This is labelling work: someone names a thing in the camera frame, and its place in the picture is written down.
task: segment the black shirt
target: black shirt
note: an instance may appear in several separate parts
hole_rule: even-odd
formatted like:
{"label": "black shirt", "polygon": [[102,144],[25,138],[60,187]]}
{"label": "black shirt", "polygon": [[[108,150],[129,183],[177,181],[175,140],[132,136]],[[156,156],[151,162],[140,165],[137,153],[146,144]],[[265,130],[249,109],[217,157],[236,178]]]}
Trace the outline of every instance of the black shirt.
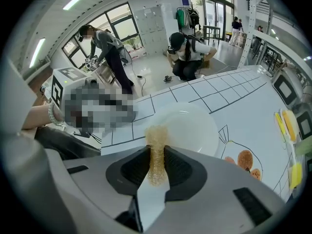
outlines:
{"label": "black shirt", "polygon": [[242,24],[239,23],[238,21],[234,21],[232,22],[232,27],[233,29],[239,29],[240,27],[242,27]]}

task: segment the white plate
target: white plate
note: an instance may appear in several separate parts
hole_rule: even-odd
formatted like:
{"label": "white plate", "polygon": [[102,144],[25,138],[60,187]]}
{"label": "white plate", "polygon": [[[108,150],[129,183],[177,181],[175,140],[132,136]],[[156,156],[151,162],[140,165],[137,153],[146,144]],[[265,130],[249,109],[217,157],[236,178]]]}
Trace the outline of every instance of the white plate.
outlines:
{"label": "white plate", "polygon": [[177,102],[157,111],[149,125],[164,125],[168,128],[169,143],[214,156],[219,144],[218,129],[214,119],[201,107],[186,102]]}

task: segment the pixelated blur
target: pixelated blur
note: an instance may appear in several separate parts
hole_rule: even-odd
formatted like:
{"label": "pixelated blur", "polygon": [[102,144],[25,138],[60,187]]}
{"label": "pixelated blur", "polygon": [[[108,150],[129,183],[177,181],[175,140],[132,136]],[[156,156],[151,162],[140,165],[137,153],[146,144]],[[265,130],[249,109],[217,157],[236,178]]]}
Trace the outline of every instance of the pixelated blur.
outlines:
{"label": "pixelated blur", "polygon": [[136,117],[132,95],[91,83],[64,95],[65,122],[80,132],[99,133],[121,127]]}

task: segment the white table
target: white table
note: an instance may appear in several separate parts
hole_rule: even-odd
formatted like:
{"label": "white table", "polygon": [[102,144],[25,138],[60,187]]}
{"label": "white table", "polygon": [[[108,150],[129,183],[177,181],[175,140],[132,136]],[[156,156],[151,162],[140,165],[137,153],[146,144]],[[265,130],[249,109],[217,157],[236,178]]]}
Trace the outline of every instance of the white table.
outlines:
{"label": "white table", "polygon": [[262,182],[285,201],[291,192],[287,166],[290,155],[274,120],[274,112],[286,109],[259,66],[246,66],[185,82],[139,98],[134,122],[104,133],[101,154],[111,154],[146,144],[144,130],[150,117],[170,103],[195,103],[207,110],[219,130],[216,157],[233,156],[251,150],[253,167],[261,171]]}

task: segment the gray jacket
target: gray jacket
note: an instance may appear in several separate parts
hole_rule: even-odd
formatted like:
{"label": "gray jacket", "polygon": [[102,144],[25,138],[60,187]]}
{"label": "gray jacket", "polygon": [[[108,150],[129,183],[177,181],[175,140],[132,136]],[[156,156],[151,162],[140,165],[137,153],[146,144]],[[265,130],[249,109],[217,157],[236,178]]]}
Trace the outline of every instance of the gray jacket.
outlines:
{"label": "gray jacket", "polygon": [[102,53],[99,55],[97,61],[101,62],[103,58],[107,55],[107,53],[111,50],[113,45],[108,44],[108,42],[112,42],[112,40],[105,31],[101,31],[98,34],[98,38],[99,40],[97,39],[97,33],[94,32],[94,36],[92,37],[91,40],[91,53],[88,58],[90,59],[93,58],[94,53],[96,51],[96,47],[98,47],[102,50]]}

